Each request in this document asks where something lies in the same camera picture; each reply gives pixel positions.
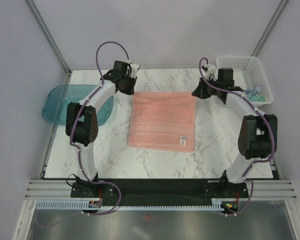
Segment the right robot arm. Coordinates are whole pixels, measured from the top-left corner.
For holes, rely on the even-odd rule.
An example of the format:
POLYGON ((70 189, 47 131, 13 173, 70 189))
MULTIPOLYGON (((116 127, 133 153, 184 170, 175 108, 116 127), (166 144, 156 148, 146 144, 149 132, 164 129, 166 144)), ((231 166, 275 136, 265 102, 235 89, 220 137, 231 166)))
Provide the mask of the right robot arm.
POLYGON ((218 185, 222 196, 231 197, 237 191, 236 184, 245 182, 256 164, 268 163, 273 158, 277 149, 278 118, 253 105, 244 90, 235 85, 232 68, 216 69, 208 64, 200 67, 199 72, 201 77, 192 95, 202 100, 216 96, 241 119, 239 154, 223 172, 218 185))

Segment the pink towel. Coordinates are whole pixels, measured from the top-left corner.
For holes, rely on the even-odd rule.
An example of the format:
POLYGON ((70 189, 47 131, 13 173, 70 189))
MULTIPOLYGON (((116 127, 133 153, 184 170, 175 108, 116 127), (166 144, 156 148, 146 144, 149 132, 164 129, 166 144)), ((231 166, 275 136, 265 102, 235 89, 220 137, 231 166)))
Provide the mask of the pink towel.
POLYGON ((136 92, 130 147, 191 153, 195 150, 196 98, 189 92, 136 92))

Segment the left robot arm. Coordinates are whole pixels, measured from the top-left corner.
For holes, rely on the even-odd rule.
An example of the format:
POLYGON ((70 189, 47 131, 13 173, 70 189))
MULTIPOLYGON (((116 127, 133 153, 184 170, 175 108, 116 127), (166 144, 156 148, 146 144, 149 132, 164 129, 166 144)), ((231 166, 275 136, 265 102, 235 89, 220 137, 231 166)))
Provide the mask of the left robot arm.
POLYGON ((99 132, 97 112, 117 92, 128 96, 135 93, 139 69, 137 63, 116 60, 113 68, 101 76, 99 85, 79 102, 67 106, 65 132, 77 150, 78 177, 86 180, 82 191, 88 197, 95 197, 100 190, 94 160, 94 141, 99 132))

